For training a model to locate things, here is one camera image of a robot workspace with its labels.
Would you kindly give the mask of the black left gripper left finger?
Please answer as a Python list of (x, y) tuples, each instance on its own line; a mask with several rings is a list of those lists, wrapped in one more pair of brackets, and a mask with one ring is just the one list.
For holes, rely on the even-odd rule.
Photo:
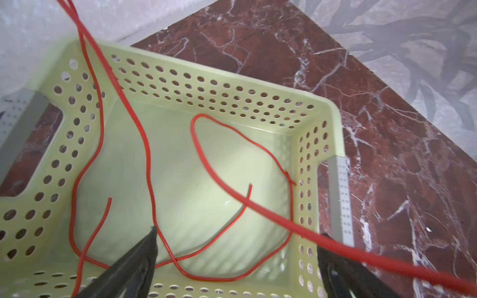
[(157, 258), (157, 228), (141, 239), (76, 298), (146, 298)]

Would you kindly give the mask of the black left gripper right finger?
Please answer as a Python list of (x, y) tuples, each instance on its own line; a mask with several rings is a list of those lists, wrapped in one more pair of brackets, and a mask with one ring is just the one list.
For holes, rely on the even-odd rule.
[(318, 246), (324, 289), (330, 298), (398, 298), (399, 294), (361, 263)]

